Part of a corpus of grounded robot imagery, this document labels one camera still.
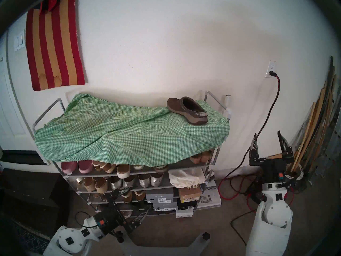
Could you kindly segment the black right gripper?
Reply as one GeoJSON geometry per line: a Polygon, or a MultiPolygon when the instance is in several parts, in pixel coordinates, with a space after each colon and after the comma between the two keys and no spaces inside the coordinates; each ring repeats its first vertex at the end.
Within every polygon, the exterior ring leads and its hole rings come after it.
{"type": "Polygon", "coordinates": [[[249,165],[260,166],[262,173],[262,184],[279,183],[283,181],[286,165],[294,162],[292,147],[283,137],[280,131],[277,132],[282,158],[259,158],[257,133],[255,133],[249,148],[249,165]]]}

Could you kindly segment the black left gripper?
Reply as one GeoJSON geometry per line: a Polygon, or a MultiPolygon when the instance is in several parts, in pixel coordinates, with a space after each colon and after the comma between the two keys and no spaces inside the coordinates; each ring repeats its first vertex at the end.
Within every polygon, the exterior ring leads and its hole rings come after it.
{"type": "Polygon", "coordinates": [[[121,197],[126,192],[127,190],[125,188],[117,188],[111,192],[105,193],[105,200],[108,202],[108,206],[93,216],[97,226],[103,234],[116,234],[114,230],[119,226],[123,227],[127,234],[131,234],[143,223],[144,219],[151,211],[137,210],[136,216],[126,219],[115,202],[118,197],[121,197]]]}

